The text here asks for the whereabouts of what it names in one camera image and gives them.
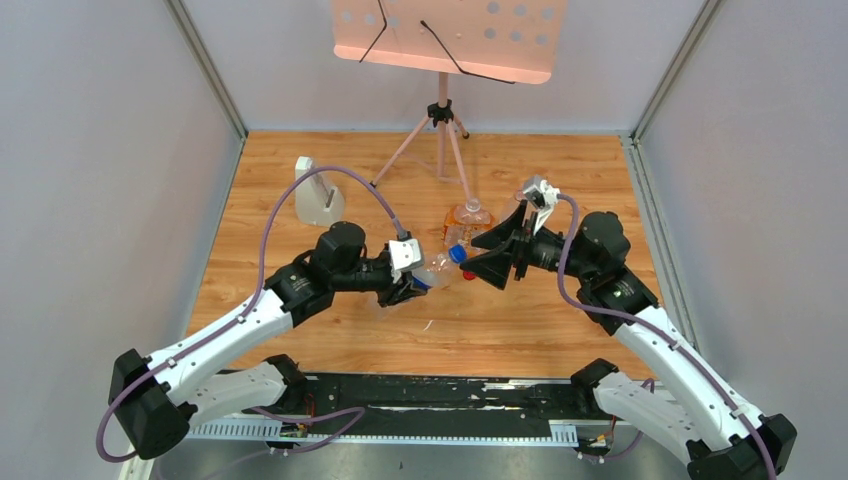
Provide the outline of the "blue bottle cap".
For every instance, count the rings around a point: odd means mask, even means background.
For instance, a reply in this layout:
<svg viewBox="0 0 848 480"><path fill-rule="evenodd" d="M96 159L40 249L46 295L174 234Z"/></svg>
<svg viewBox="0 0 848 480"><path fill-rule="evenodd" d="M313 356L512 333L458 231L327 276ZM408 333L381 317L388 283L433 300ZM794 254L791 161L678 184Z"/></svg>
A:
<svg viewBox="0 0 848 480"><path fill-rule="evenodd" d="M461 264L468 258L467 251L460 244L449 247L447 253L450 260L455 264Z"/></svg>

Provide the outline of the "orange label tea bottle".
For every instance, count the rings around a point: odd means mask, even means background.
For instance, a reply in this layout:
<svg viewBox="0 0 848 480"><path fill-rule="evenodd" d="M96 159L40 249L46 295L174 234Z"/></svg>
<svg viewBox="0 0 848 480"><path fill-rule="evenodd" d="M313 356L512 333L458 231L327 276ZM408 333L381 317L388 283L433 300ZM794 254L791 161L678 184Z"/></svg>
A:
<svg viewBox="0 0 848 480"><path fill-rule="evenodd" d="M494 216L478 198L451 207L443 222L442 242L446 248L461 245L474 252L472 240L495 225Z"/></svg>

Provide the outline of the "blue label pepsi bottle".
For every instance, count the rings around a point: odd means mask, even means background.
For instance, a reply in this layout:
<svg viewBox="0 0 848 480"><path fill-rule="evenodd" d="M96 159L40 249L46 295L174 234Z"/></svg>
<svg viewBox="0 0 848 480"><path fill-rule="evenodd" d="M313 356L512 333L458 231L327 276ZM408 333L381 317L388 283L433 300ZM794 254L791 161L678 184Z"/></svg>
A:
<svg viewBox="0 0 848 480"><path fill-rule="evenodd" d="M424 265L410 272L418 288L418 295L414 298L426 296L431 290L445 288L453 281L459 271L460 264L455 264L450 260L447 250L435 254L431 259L424 257Z"/></svg>

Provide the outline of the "red cap water bottle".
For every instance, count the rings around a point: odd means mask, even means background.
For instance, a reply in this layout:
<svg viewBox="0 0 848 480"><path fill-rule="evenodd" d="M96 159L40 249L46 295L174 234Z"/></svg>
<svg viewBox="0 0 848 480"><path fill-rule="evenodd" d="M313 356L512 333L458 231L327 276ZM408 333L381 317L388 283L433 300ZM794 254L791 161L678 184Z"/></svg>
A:
<svg viewBox="0 0 848 480"><path fill-rule="evenodd" d="M521 190L510 193L501 209L499 220L507 220L518 209L523 200L525 200L525 196Z"/></svg>

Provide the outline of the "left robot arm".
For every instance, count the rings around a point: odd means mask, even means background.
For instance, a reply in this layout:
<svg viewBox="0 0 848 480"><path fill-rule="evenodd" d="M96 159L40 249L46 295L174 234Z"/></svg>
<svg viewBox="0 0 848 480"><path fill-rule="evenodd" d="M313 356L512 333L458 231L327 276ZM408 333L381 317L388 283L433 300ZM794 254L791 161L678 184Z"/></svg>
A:
<svg viewBox="0 0 848 480"><path fill-rule="evenodd" d="M413 276L424 254L411 233L400 233L373 258L366 256L365 243L360 226L336 222L313 249L261 277L256 292L204 329L147 356L136 349L119 355L97 431L101 458L119 460L105 450L110 419L120 424L131 454L150 460L177 446L192 428L230 413L271 405L283 413L298 411L307 389L288 356L272 356L235 373L224 369L329 309L338 292L373 292L381 307L425 295Z"/></svg>

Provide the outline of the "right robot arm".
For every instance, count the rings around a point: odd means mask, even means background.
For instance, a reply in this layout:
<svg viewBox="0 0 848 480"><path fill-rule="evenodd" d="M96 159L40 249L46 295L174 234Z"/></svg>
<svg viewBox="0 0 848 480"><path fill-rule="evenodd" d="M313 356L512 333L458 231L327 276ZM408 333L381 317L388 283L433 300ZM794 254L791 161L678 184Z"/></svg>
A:
<svg viewBox="0 0 848 480"><path fill-rule="evenodd" d="M674 325L655 294L627 267L631 245L612 212L574 216L567 233L536 226L524 206L473 240L461 267L504 289L531 267L573 277L569 305L635 353L665 389L659 396L618 367L596 359L571 380L584 417L620 418L681 461L693 479L774 479L788 463L797 431L766 415L725 381Z"/></svg>

